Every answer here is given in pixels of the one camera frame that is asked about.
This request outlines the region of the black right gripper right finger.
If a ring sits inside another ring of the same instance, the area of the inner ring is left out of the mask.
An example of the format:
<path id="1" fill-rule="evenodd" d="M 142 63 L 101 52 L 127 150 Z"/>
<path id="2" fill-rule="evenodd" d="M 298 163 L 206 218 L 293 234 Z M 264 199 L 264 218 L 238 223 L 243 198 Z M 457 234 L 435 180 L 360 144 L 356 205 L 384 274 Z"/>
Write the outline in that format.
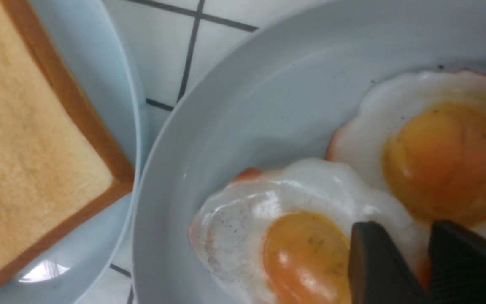
<path id="1" fill-rule="evenodd" d="M 486 239 L 448 220 L 432 224 L 429 294 L 434 304 L 486 304 Z"/>

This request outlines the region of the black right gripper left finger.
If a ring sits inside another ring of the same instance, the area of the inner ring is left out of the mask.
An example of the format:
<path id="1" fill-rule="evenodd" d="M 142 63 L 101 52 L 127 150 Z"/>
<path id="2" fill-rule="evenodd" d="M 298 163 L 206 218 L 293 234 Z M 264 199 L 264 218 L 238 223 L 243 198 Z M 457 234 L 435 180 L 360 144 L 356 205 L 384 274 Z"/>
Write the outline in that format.
<path id="1" fill-rule="evenodd" d="M 348 278 L 353 304 L 430 304 L 384 227 L 355 223 L 351 231 Z"/>

